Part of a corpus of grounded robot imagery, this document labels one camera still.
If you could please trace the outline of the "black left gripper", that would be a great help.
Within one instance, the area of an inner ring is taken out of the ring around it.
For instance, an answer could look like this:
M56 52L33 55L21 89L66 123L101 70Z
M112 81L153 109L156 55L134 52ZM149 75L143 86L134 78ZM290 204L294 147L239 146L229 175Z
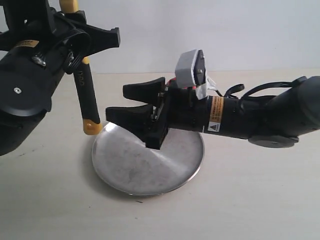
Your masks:
M73 26L81 29L67 18L67 14L76 13L76 4L73 0L70 10L62 7L56 11L47 0L25 0L23 10L23 39L35 44L34 47L25 47L23 51L23 70L26 75L56 75L64 70L70 48L67 41L71 36ZM90 47L86 56L91 56L104 50L118 48L121 43L120 28L110 30L92 25L84 29L90 36Z

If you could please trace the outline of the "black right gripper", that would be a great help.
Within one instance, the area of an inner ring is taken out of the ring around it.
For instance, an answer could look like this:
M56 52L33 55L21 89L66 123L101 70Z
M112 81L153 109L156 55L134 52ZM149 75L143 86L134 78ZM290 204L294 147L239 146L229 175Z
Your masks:
M153 106L158 104L158 95L165 89L166 79L126 84L122 87L123 97L146 103L134 107L107 107L106 120L128 130L138 137L149 149L159 150L169 129L201 133L208 123L208 97L198 99L192 87L179 88L175 83L167 85L163 93L161 112L152 124Z

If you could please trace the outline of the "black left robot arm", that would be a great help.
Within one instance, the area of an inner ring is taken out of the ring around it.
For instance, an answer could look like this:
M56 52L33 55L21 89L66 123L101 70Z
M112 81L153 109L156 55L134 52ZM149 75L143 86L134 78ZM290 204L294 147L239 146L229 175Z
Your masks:
M52 109L64 75L73 75L83 131L102 130L88 57L120 46L118 27L87 23L76 0L60 10L46 0L3 0L7 31L0 34L0 153L16 150Z

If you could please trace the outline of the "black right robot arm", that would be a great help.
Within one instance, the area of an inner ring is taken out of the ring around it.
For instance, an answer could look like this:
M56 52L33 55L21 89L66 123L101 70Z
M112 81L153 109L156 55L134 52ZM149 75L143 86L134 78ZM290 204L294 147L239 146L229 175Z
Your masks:
M194 87L179 87L163 77L122 88L140 106L105 110L106 120L128 130L147 148L161 148L169 129L247 140L265 148L290 148L299 137L320 128L320 78L302 76L291 82L261 84L242 97L236 92L198 99Z

